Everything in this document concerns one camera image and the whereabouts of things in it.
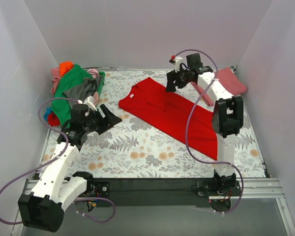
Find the red t-shirt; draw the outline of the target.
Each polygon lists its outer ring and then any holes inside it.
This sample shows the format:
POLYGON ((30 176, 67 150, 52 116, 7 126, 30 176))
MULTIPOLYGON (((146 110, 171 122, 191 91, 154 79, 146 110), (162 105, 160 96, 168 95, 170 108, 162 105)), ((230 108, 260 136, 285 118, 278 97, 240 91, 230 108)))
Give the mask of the red t-shirt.
MULTIPOLYGON (((152 78, 132 86, 130 93, 118 103, 119 107, 174 139, 185 143, 185 129, 194 103, 172 92, 152 78)), ((217 138, 212 127, 213 113, 197 106, 188 129, 191 148, 217 160, 217 138)))

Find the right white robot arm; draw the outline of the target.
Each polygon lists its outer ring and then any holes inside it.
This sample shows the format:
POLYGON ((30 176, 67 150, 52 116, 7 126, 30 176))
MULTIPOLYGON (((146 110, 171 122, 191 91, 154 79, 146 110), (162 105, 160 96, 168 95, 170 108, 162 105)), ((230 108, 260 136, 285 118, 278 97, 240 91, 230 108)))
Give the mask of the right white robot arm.
POLYGON ((179 55, 171 56, 169 62, 175 66, 167 73, 167 92, 185 87, 188 83, 199 85, 214 103, 212 127, 217 137, 217 160, 213 162, 214 174, 196 183, 200 196, 213 192, 217 195, 231 193, 236 188, 236 173, 234 167, 235 141, 243 126, 243 99, 228 92, 217 78, 218 71, 210 66, 204 66, 201 52, 195 50, 187 55, 187 62, 179 55))

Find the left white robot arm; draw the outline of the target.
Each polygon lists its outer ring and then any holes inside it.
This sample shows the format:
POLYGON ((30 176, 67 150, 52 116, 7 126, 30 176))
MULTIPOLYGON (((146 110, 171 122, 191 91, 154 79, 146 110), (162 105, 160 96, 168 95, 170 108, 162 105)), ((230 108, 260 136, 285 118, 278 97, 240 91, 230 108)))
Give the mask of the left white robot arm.
POLYGON ((78 198, 93 204, 102 198, 91 173, 76 172, 66 185, 62 184, 88 134, 101 135, 122 121, 104 104, 100 109, 87 104, 72 107, 71 118, 59 131, 51 163, 30 192, 18 200, 24 226, 54 233, 60 228, 67 208, 78 198))

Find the green t-shirt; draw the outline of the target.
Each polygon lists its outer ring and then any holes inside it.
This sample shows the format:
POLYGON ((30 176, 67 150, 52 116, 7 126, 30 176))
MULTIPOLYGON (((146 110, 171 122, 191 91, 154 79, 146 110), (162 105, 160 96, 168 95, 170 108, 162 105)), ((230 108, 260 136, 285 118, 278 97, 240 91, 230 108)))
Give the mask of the green t-shirt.
POLYGON ((105 81, 105 73, 94 68, 84 70, 78 64, 63 62, 51 70, 56 79, 53 82, 51 109, 61 125, 71 119, 71 109, 76 100, 84 101, 87 97, 94 98, 97 104, 105 81))

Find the grey t-shirt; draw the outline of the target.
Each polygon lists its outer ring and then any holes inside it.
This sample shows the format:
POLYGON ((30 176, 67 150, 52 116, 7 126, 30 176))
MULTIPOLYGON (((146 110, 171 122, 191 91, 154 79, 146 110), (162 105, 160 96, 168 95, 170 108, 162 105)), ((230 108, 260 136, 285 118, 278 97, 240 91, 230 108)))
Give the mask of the grey t-shirt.
POLYGON ((93 96, 99 100, 99 95, 95 84, 92 84, 91 78, 85 77, 82 84, 76 85, 63 92, 66 98, 84 101, 88 96, 93 96))

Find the red garment in pile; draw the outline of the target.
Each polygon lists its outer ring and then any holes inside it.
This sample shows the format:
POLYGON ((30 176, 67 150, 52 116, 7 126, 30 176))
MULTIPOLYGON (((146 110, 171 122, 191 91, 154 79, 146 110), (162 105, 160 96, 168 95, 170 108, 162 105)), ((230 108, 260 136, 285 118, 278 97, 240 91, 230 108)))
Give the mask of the red garment in pile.
POLYGON ((61 125, 59 118, 54 113, 50 113, 47 119, 51 127, 56 127, 61 125))

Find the floral patterned table mat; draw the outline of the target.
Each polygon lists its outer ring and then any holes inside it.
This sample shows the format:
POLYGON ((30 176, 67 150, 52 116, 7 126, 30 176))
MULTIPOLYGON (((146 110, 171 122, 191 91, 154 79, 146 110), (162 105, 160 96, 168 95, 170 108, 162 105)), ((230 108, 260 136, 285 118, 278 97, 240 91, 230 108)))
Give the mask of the floral patterned table mat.
POLYGON ((94 177, 211 177, 210 159, 168 136, 138 117, 122 110, 118 102, 133 85, 145 78, 166 84, 165 70, 111 70, 105 72, 99 102, 121 123, 98 135, 91 133, 66 176, 77 171, 94 177))

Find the blue t-shirt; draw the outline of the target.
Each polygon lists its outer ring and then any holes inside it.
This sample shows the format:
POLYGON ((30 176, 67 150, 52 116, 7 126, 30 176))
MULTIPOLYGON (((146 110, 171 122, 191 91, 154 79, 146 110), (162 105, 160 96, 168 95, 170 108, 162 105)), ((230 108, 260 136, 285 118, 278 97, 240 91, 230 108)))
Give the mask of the blue t-shirt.
POLYGON ((44 119, 49 122, 54 118, 54 112, 52 111, 51 107, 46 108, 46 112, 44 114, 44 119))

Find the folded pink t-shirt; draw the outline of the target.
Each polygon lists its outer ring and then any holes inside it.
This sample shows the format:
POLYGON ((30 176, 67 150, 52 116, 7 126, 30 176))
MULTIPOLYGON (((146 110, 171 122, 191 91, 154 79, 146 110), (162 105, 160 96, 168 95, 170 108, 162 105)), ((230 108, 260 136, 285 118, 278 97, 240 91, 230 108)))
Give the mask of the folded pink t-shirt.
MULTIPOLYGON (((222 84, 222 86, 234 96, 244 94, 248 91, 246 85, 238 80, 238 78, 233 73, 230 67, 220 69, 218 71, 217 78, 219 79, 219 82, 222 84)), ((197 85, 196 82, 191 82, 191 85, 194 87, 194 89, 198 92, 199 95, 201 95, 204 92, 204 89, 197 85)), ((208 106, 211 107, 214 105, 212 99, 207 93, 204 94, 202 98, 208 106)))

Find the green plastic basket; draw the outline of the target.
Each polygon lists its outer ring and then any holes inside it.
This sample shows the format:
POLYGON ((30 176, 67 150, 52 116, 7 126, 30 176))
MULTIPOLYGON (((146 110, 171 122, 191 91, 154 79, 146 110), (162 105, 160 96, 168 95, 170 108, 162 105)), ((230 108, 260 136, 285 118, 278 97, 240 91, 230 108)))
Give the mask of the green plastic basket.
POLYGON ((99 72, 96 69, 89 69, 87 73, 92 76, 91 83, 96 85, 98 95, 100 96, 104 83, 105 83, 105 73, 99 72))

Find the pink t-shirt in pile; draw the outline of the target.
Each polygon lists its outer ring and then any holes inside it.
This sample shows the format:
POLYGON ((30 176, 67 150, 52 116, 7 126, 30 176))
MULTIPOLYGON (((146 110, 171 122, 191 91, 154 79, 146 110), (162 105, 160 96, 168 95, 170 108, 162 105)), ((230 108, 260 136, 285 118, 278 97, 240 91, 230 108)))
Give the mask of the pink t-shirt in pile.
POLYGON ((60 83, 60 80, 62 79, 63 76, 60 73, 60 68, 59 67, 52 68, 51 69, 51 74, 53 76, 53 79, 52 79, 53 87, 51 89, 51 93, 55 94, 56 91, 57 91, 58 85, 60 83))

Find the orange t-shirt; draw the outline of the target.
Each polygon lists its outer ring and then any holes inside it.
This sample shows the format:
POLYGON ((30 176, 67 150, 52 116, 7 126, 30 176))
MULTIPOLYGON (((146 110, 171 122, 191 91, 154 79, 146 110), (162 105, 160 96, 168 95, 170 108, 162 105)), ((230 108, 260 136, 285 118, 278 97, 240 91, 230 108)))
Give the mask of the orange t-shirt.
POLYGON ((59 73, 60 76, 63 77, 68 71, 70 71, 74 67, 73 62, 65 61, 59 64, 59 73))

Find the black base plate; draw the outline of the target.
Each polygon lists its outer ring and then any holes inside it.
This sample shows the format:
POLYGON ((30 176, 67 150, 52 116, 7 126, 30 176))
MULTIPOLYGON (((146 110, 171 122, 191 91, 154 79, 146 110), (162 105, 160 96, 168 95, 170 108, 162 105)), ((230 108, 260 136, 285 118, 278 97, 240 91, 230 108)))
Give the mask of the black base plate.
POLYGON ((95 178, 95 196, 117 207, 194 206, 228 210, 241 192, 239 182, 217 190, 211 178, 95 178))

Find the aluminium frame rail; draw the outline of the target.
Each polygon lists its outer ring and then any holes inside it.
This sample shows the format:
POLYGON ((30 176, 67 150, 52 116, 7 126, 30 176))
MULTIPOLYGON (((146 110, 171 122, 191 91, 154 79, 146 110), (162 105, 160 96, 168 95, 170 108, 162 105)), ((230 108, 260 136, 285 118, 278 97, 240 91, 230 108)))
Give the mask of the aluminium frame rail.
POLYGON ((279 178, 244 178, 242 199, 285 198, 279 178))

